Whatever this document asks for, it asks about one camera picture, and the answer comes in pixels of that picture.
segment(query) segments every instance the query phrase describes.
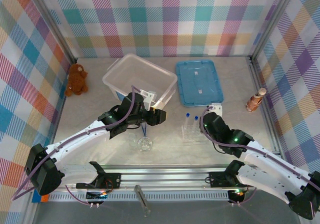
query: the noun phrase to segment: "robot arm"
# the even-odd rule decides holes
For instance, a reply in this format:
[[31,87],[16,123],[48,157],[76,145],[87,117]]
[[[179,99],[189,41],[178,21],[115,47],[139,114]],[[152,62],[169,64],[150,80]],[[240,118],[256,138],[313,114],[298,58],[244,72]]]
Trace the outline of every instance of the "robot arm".
[[309,174],[266,150],[247,133],[230,130],[215,112],[203,116],[202,129],[226,154],[240,160],[232,161],[226,168],[226,180],[268,192],[306,219],[312,220],[315,217],[320,206],[319,172]]
[[71,137],[48,145],[46,148],[43,148],[41,144],[31,148],[24,169],[27,175],[33,172],[36,166],[46,158],[45,162],[30,179],[39,195],[49,194],[57,187],[66,184],[81,185],[81,183],[86,183],[94,185],[94,187],[107,185],[106,180],[109,177],[106,176],[98,163],[90,162],[82,166],[68,166],[67,163],[74,156],[85,152],[87,148],[98,141],[106,141],[126,131],[129,125],[139,126],[141,123],[146,122],[148,125],[154,126],[164,122],[166,120],[166,112],[150,108],[154,94],[143,90],[140,93],[142,95],[134,95],[133,108],[122,122],[121,119],[127,115],[132,105],[132,93],[123,99],[121,105],[117,105],[110,111],[103,113],[96,121]]

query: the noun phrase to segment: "white cap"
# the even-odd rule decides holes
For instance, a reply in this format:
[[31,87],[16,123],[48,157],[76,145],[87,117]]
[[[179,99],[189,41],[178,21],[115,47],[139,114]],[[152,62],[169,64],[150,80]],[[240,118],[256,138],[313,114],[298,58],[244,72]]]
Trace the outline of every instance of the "white cap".
[[259,91],[258,91],[258,94],[259,94],[260,96],[265,96],[266,93],[267,93],[267,91],[266,91],[265,88],[261,88],[261,89],[259,89]]

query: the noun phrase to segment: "blue plastic tray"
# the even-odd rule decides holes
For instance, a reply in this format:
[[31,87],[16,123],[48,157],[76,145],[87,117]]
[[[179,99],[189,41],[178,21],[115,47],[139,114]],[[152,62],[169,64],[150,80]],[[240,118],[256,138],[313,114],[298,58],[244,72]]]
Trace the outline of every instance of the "blue plastic tray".
[[211,60],[178,62],[175,66],[181,103],[186,107],[222,103],[218,74]]

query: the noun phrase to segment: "teddy bear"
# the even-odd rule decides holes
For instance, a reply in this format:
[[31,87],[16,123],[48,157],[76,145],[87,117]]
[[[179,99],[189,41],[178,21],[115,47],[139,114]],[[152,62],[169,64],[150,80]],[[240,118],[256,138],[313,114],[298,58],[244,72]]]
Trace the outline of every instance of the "teddy bear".
[[70,97],[72,93],[75,95],[80,95],[82,93],[86,93],[88,91],[88,87],[86,85],[86,76],[87,72],[85,72],[84,68],[80,64],[73,64],[69,69],[68,75],[68,83],[65,90],[65,95]]

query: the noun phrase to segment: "clear plastic bin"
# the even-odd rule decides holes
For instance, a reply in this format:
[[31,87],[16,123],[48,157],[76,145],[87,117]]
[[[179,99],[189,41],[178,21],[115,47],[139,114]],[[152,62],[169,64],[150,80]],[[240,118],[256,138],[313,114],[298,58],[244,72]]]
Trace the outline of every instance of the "clear plastic bin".
[[177,76],[139,56],[127,54],[108,69],[102,79],[120,101],[131,92],[131,85],[156,93],[151,103],[163,109],[176,92]]

